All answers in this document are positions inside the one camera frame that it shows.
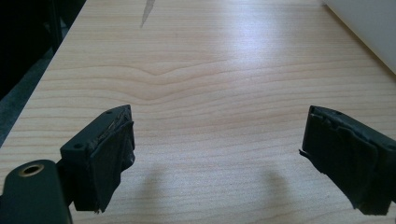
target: round hole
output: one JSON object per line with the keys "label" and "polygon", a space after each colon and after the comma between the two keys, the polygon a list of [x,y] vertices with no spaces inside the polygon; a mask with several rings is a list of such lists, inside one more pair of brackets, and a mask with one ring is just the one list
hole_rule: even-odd
{"label": "round hole", "polygon": [[33,164],[20,170],[20,176],[26,177],[36,175],[44,169],[43,164]]}
{"label": "round hole", "polygon": [[81,148],[81,147],[83,147],[83,145],[80,143],[74,145],[74,148]]}

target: black clamp jaw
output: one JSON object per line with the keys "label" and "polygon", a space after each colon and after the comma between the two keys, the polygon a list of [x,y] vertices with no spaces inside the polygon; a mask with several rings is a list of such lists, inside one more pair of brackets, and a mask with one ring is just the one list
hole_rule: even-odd
{"label": "black clamp jaw", "polygon": [[134,163],[129,105],[107,110],[61,147],[62,159],[31,161],[6,177],[0,223],[72,223],[78,211],[105,212],[120,174]]}
{"label": "black clamp jaw", "polygon": [[300,154],[364,215],[385,215],[396,201],[396,142],[343,113],[311,106]]}

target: wood grain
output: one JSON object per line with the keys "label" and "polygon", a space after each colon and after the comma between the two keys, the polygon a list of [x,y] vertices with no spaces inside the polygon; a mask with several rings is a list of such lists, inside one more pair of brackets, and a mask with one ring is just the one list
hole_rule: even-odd
{"label": "wood grain", "polygon": [[298,155],[310,105],[396,138],[396,76],[317,0],[89,0],[0,149],[8,172],[132,106],[136,163],[75,223],[393,223]]}

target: wooden table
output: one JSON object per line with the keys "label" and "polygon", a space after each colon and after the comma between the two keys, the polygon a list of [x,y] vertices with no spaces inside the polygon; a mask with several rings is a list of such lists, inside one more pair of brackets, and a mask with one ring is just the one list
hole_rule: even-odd
{"label": "wooden table", "polygon": [[0,188],[129,104],[136,163],[75,223],[393,223],[298,154],[308,107],[396,138],[396,76],[317,0],[89,0],[0,149]]}

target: light wood surface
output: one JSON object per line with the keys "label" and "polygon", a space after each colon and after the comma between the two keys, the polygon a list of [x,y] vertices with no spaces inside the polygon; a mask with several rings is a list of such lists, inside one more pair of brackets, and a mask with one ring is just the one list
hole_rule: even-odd
{"label": "light wood surface", "polygon": [[88,0],[0,149],[0,188],[129,104],[136,163],[75,223],[394,223],[299,156],[308,107],[396,139],[396,76],[317,0]]}

